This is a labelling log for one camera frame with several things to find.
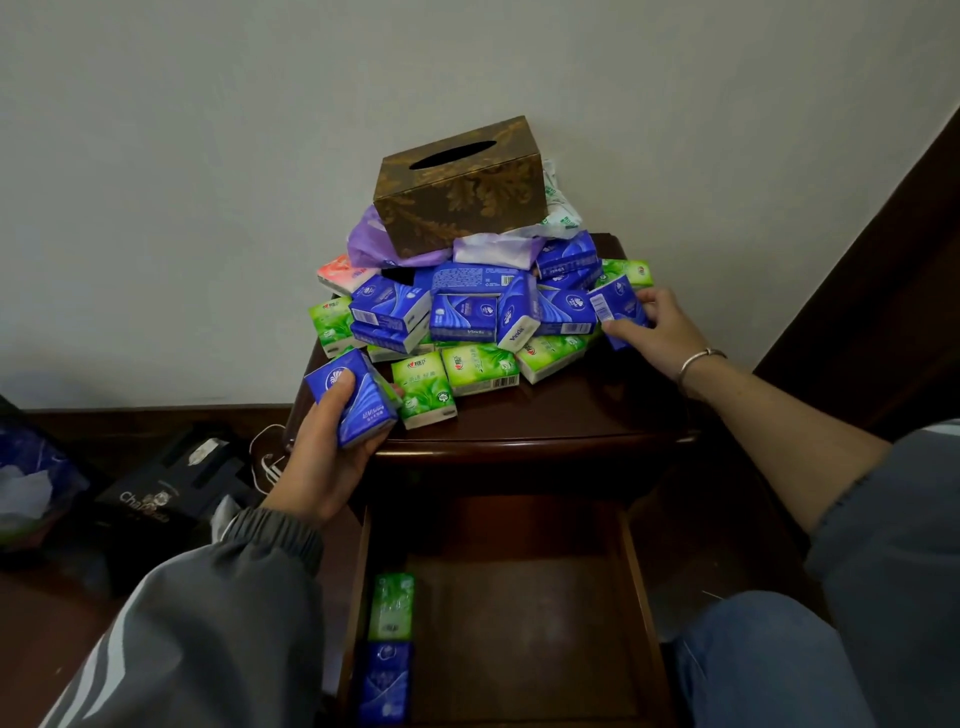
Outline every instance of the gray sleeve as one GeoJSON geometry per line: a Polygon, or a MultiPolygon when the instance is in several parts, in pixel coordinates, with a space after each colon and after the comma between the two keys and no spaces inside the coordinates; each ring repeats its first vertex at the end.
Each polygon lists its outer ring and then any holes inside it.
{"type": "Polygon", "coordinates": [[[320,534],[265,509],[151,571],[41,724],[309,726],[321,709],[320,534]]]}
{"type": "Polygon", "coordinates": [[[807,568],[880,725],[960,715],[960,421],[919,430],[824,515],[807,568]]]}

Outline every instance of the silver bracelet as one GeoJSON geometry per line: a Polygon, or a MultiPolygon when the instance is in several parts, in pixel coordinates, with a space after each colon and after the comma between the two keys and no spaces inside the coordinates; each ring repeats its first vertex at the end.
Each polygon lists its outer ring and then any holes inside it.
{"type": "Polygon", "coordinates": [[[721,352],[719,349],[711,349],[710,347],[707,347],[702,352],[696,352],[684,362],[684,365],[680,368],[680,373],[677,374],[677,386],[680,387],[681,392],[686,394],[686,390],[684,389],[684,375],[686,374],[686,370],[690,368],[690,365],[701,357],[711,356],[713,354],[716,354],[717,356],[723,356],[725,359],[727,358],[727,355],[721,352]]]}

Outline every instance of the brand logo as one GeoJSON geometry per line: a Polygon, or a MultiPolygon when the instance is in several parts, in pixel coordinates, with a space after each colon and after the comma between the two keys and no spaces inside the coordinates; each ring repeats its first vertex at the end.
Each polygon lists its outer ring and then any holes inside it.
{"type": "Polygon", "coordinates": [[[340,375],[347,370],[347,367],[339,367],[334,369],[330,374],[326,376],[326,383],[324,384],[325,389],[329,389],[334,384],[337,383],[337,379],[340,378],[340,375]]]}

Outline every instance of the nightstand drawer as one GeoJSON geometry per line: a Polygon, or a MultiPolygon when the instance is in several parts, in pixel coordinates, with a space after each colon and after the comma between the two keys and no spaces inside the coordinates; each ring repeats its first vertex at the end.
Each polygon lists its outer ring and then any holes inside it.
{"type": "Polygon", "coordinates": [[[416,498],[365,514],[340,679],[356,721],[372,579],[416,578],[410,724],[672,725],[622,507],[575,497],[416,498]]]}

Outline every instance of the right hand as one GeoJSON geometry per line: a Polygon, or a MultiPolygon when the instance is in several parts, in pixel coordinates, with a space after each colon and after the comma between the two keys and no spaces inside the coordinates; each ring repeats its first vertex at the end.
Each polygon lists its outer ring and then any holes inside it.
{"type": "Polygon", "coordinates": [[[680,310],[669,288],[641,288],[636,297],[657,327],[620,319],[603,322],[604,333],[631,344],[661,374],[676,381],[684,362],[707,348],[707,339],[680,310]]]}

